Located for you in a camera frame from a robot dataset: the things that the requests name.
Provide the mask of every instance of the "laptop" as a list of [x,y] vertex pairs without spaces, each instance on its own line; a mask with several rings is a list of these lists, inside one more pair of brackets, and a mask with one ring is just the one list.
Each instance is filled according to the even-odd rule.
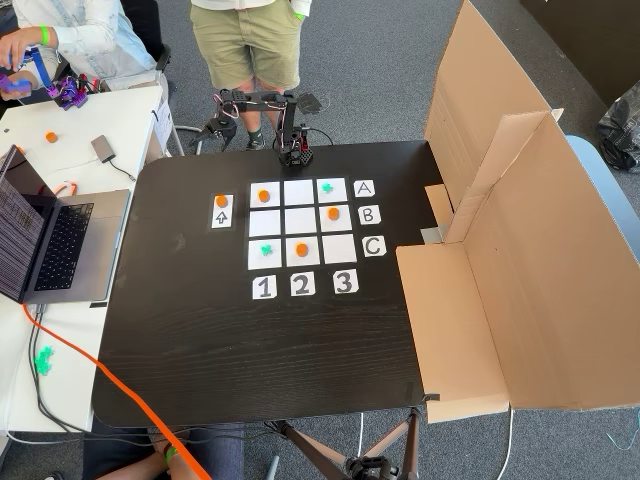
[[20,303],[107,297],[129,190],[56,198],[14,145],[0,159],[0,293]]

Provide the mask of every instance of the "green wristband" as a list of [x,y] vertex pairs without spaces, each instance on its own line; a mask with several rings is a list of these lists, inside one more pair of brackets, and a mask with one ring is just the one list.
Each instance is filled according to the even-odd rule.
[[171,445],[168,449],[167,449],[167,453],[165,453],[164,455],[164,459],[167,462],[167,465],[169,465],[169,460],[171,460],[171,457],[173,457],[174,455],[178,454],[178,449],[176,447],[174,447],[173,445]]
[[49,29],[45,25],[40,25],[40,31],[42,32],[42,45],[49,46]]

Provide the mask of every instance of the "cardboard box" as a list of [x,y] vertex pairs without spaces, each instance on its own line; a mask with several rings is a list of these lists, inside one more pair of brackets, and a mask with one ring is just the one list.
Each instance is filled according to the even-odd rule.
[[429,421],[640,403],[640,220],[468,1],[425,137],[443,241],[396,255]]

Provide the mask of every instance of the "laptop screen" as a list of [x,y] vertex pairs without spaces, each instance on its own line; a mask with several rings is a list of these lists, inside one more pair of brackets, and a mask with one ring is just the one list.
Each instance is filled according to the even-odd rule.
[[56,197],[14,145],[0,158],[0,293],[22,301]]

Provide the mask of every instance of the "khaki shorts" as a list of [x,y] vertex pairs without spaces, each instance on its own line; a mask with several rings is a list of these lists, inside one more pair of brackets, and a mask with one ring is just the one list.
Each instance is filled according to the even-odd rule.
[[214,88],[236,88],[256,77],[285,90],[300,83],[300,27],[289,0],[244,10],[191,6],[200,53]]

